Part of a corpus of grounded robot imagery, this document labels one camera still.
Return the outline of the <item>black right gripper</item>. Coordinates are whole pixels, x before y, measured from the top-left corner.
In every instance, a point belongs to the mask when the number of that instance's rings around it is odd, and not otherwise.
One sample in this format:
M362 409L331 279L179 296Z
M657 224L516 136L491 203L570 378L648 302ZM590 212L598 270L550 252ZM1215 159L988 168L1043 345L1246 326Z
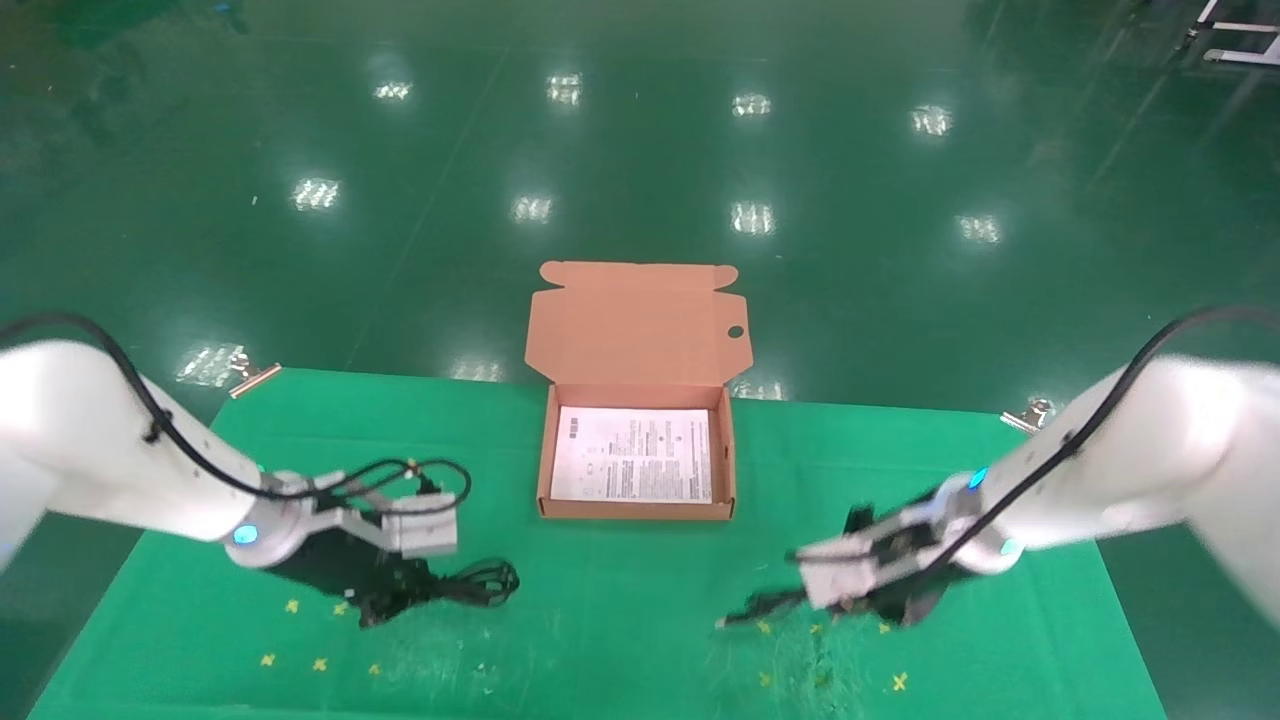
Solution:
M873 506L856 506L847 512L847 533L863 539L877 527ZM845 612L852 616L874 615L887 626L915 626L923 623L936 609L945 593L954 585L960 585L978 573L968 571L959 564L950 562L938 571L928 574L923 580L905 577L887 583L870 592L869 598L845 600Z

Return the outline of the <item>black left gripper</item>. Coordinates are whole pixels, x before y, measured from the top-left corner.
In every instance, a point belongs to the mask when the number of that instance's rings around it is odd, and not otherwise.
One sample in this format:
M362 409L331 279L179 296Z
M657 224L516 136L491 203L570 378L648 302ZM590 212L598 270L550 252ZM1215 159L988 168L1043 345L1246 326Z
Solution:
M422 560L404 559L339 528L310 536L275 565L275 575L346 601L358 610L361 629L451 593L449 578L430 571Z

